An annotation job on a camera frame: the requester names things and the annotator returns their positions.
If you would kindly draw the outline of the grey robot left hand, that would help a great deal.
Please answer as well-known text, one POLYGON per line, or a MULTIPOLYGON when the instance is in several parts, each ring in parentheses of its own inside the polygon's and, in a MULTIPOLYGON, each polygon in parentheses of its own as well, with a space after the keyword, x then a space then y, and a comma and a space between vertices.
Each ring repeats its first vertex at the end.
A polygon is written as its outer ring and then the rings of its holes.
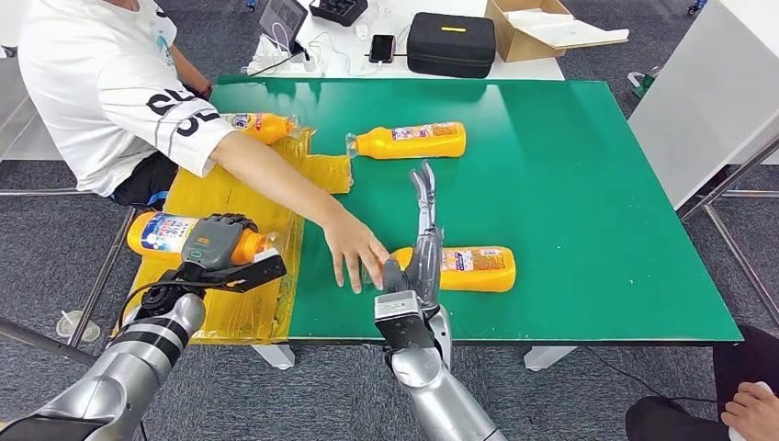
POLYGON ((208 271, 249 264, 256 253, 249 242, 256 234, 256 224, 243 214, 211 214, 190 230, 182 245, 181 261, 208 271))

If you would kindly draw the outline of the person's right hand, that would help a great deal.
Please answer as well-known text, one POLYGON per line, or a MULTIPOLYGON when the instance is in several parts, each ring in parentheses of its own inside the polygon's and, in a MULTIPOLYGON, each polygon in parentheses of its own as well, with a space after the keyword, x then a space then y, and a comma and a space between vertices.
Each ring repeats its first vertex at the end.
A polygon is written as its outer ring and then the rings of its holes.
POLYGON ((343 287, 349 282, 353 292, 360 293, 360 268, 363 266, 374 287, 382 290, 382 267, 390 253, 366 224, 340 209, 330 215, 321 227, 333 259, 336 284, 343 287))

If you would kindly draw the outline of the person's hand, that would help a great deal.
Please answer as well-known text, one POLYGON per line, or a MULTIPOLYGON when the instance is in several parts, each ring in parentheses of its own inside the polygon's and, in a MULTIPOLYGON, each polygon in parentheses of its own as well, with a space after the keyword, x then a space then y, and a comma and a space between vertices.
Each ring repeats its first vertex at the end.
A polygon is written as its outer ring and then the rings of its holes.
POLYGON ((741 382, 721 420, 744 440, 777 440, 778 397, 763 382, 741 382))

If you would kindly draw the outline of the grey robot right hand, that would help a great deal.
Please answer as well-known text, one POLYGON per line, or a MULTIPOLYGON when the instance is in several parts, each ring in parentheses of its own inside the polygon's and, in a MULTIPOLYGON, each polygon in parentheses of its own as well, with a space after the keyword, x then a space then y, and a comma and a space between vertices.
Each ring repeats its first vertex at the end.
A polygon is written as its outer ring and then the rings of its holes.
POLYGON ((443 260, 443 233, 436 224, 435 174, 427 160, 410 172, 419 209, 418 233, 412 257, 404 269, 391 257, 382 266, 383 294, 412 290, 422 311, 432 315, 439 309, 440 277, 443 260))

